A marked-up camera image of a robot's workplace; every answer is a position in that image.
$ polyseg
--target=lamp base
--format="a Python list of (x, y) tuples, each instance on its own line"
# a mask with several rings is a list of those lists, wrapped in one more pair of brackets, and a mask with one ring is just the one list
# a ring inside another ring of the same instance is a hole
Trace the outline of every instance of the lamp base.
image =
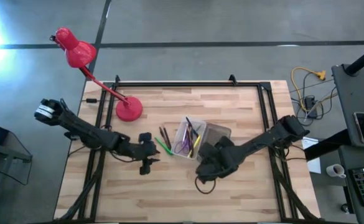
[(115, 112), (121, 121), (134, 121), (142, 115), (142, 103), (133, 96), (127, 96), (126, 100), (130, 102), (130, 105), (120, 101), (115, 107)]

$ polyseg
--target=red desk lamp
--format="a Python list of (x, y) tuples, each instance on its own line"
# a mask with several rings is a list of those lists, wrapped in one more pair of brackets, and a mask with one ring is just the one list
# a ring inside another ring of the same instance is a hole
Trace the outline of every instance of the red desk lamp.
[(115, 107), (116, 114), (122, 121), (134, 121), (143, 111), (142, 103), (133, 96), (123, 96), (99, 82), (86, 67), (96, 57), (96, 49), (85, 41), (77, 40), (72, 32), (65, 27), (59, 28), (51, 39), (64, 51), (65, 58), (72, 68), (79, 68), (85, 77), (114, 95), (120, 102)]

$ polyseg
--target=green marker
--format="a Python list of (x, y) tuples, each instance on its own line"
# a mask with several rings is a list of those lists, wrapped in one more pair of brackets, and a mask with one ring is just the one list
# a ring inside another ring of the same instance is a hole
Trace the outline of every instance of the green marker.
[(157, 137), (154, 137), (154, 139), (156, 139), (158, 144), (160, 144), (165, 149), (165, 151), (168, 152), (169, 155), (171, 156), (173, 155), (173, 153), (168, 149), (168, 147), (164, 143), (162, 143)]

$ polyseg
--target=yellow cable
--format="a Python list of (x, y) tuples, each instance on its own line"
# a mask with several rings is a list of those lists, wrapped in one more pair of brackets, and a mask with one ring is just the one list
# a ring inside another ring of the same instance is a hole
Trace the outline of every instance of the yellow cable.
[(301, 69), (301, 70), (305, 70), (305, 71), (308, 71), (310, 73), (313, 73), (314, 75), (317, 76), (317, 78), (319, 78), (320, 80), (324, 81), (325, 80), (325, 71), (322, 71), (322, 72), (315, 72), (315, 71), (312, 71), (312, 70), (309, 70), (308, 68), (304, 68), (304, 67), (296, 67), (294, 69), (292, 69), (291, 71), (291, 81), (292, 81), (292, 84), (294, 85), (295, 87), (295, 90), (296, 92), (298, 93), (298, 97), (299, 97), (299, 104), (301, 105), (301, 109), (305, 112), (308, 112), (309, 110), (307, 110), (303, 104), (303, 98), (302, 98), (302, 95), (301, 95), (301, 92), (298, 90), (298, 86), (295, 84), (295, 80), (294, 80), (294, 72), (295, 70), (298, 70), (298, 69)]

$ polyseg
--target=concrete floor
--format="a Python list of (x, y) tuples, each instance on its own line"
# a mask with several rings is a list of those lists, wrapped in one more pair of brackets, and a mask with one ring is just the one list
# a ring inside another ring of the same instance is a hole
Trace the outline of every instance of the concrete floor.
[[(0, 44), (51, 44), (49, 36), (60, 26), (95, 42), (104, 5), (105, 0), (0, 1)], [(112, 0), (102, 43), (314, 40), (364, 40), (364, 0)], [(122, 80), (225, 80), (234, 74), (239, 80), (287, 80), (293, 90), (292, 68), (326, 70), (331, 79), (332, 65), (362, 53), (364, 45), (101, 49), (94, 74), (99, 80), (116, 74)], [(298, 85), (305, 74), (296, 73)], [(307, 85), (318, 82), (307, 79)], [(68, 67), (59, 49), (0, 50), (0, 126), (34, 155), (27, 186), (6, 179), (0, 223), (52, 219), (70, 141), (62, 128), (35, 121), (33, 113), (42, 98), (61, 97), (77, 112), (83, 86), (80, 72)], [(328, 82), (306, 93), (321, 98), (333, 87)], [(344, 128), (337, 98), (332, 112), (308, 127), (313, 138)], [(335, 161), (335, 155), (322, 158), (323, 164)], [(22, 178), (25, 167), (15, 164), (12, 174)], [(339, 210), (342, 188), (330, 187), (326, 175), (312, 178), (322, 218), (356, 222)]]

